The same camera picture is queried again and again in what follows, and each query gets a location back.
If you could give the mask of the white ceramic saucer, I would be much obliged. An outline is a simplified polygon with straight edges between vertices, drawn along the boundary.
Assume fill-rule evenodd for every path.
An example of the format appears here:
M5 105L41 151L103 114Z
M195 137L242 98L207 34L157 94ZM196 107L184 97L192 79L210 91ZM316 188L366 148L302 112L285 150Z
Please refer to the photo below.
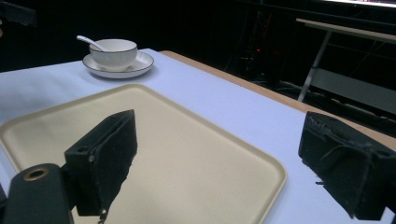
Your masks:
M124 79L145 74L154 65L154 59L147 53L138 51L135 61L125 71L110 71L102 68L91 55L85 56L82 63L91 73L99 77Z

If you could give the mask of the beige plastic tray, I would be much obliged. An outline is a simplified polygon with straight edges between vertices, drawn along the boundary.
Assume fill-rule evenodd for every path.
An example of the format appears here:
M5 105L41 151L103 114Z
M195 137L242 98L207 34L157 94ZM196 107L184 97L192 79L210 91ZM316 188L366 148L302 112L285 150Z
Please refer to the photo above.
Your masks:
M0 145L16 171L51 162L100 121L132 109L137 154L106 224L262 224L283 165L159 93L130 84L11 120Z

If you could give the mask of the white ceramic spoon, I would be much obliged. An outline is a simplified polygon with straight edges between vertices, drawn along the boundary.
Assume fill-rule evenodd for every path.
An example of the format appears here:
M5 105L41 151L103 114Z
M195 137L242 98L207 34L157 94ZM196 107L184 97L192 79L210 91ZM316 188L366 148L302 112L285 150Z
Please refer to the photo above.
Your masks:
M97 47L101 51L106 51L106 48L104 48L103 46L99 45L98 43L96 43L95 41L89 39L86 36L77 35L77 40L80 40L80 41L86 42L86 43L88 43L90 45L93 45L93 46Z

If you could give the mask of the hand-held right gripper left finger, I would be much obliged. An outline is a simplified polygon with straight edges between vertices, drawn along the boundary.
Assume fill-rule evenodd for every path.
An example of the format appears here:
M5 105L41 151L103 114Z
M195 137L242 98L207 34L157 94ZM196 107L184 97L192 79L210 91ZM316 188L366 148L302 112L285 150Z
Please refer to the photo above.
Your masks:
M137 153L134 111L110 115L64 153L69 204L81 217L106 221Z

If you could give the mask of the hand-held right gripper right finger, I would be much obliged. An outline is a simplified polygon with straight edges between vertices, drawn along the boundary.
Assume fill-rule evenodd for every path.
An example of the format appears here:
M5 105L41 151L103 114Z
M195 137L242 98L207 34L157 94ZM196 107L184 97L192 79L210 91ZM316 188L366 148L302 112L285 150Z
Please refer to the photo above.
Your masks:
M396 219L396 151L316 112L305 115L298 155L319 184L359 220Z

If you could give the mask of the dark device on stand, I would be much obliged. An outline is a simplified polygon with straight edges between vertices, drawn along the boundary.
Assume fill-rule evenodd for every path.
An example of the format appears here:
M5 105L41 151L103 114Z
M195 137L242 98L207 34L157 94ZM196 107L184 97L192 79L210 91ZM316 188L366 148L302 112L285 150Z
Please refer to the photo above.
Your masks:
M36 27L36 12L29 7L23 7L0 0L0 18L24 26Z

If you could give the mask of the white ceramic bowl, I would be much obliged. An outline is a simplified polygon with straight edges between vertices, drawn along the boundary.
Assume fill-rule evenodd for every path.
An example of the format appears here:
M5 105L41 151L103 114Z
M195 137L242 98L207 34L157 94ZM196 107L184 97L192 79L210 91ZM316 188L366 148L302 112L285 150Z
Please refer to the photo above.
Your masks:
M125 39L102 39L97 44L104 47L102 51L95 45L89 45L90 54L95 63L113 71L122 71L130 66L137 56L137 44Z

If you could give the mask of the metal-legged side table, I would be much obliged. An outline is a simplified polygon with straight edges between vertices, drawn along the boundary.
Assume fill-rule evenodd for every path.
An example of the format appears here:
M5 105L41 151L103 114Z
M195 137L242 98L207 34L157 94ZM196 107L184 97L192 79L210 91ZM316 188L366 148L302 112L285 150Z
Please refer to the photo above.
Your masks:
M330 93L341 95L355 102L396 115L396 91L379 87L352 77L345 77L334 72L321 69L318 66L333 33L382 41L392 45L396 45L396 35L388 35L300 18L296 21L307 27L324 30L326 32L317 56L310 67L304 85L302 86L298 96L298 100L300 102L304 100L309 88L314 86Z

